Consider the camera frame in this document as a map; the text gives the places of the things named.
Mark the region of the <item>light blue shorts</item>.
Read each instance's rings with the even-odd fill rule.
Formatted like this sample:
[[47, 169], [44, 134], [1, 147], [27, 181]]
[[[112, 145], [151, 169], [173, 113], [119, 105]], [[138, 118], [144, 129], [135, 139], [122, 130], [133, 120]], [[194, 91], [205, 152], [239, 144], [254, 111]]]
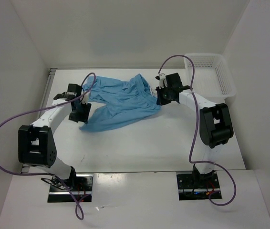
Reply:
[[141, 74], [129, 81], [90, 76], [83, 89], [87, 91], [89, 87], [92, 87], [89, 101], [103, 106], [94, 111], [87, 124], [79, 127], [82, 131], [94, 133], [118, 129], [156, 115], [161, 109]]

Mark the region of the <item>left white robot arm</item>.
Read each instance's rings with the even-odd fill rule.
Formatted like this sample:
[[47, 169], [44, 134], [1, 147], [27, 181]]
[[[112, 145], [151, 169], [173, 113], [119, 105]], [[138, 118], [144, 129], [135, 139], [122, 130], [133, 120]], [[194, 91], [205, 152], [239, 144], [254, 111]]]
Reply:
[[66, 92], [53, 98], [53, 108], [18, 130], [19, 162], [58, 176], [61, 186], [68, 191], [74, 190], [79, 180], [75, 169], [58, 158], [53, 134], [66, 117], [76, 123], [88, 123], [92, 104], [86, 95], [78, 98], [82, 90], [80, 85], [70, 83]]

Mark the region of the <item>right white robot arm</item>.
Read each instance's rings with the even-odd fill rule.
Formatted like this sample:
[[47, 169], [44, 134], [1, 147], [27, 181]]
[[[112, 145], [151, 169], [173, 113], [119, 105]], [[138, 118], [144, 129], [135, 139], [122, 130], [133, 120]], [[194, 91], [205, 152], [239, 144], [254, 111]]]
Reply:
[[203, 187], [213, 178], [221, 149], [234, 134], [228, 106], [204, 98], [189, 85], [184, 86], [177, 73], [161, 73], [156, 79], [159, 82], [156, 88], [158, 105], [177, 102], [196, 113], [195, 136], [190, 147], [189, 161], [193, 164], [192, 184]]

